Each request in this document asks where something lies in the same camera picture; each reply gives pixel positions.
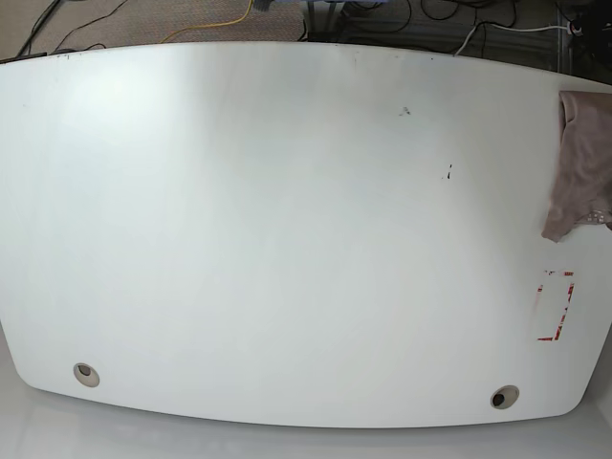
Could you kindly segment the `red tape rectangle marking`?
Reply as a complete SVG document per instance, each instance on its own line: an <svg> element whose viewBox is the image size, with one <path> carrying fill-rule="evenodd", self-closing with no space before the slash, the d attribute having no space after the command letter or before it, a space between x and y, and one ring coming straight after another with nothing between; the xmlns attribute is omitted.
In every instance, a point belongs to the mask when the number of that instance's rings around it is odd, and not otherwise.
<svg viewBox="0 0 612 459"><path fill-rule="evenodd" d="M537 341L559 340L575 288L572 271L546 271L536 292L532 335Z"/></svg>

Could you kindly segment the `mauve t-shirt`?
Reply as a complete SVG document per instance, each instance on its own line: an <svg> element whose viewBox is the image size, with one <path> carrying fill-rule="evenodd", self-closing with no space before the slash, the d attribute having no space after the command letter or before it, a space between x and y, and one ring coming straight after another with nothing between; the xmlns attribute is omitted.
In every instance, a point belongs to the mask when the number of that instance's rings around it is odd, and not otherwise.
<svg viewBox="0 0 612 459"><path fill-rule="evenodd" d="M611 226L611 96L559 93L559 152L541 236L559 242L581 225Z"/></svg>

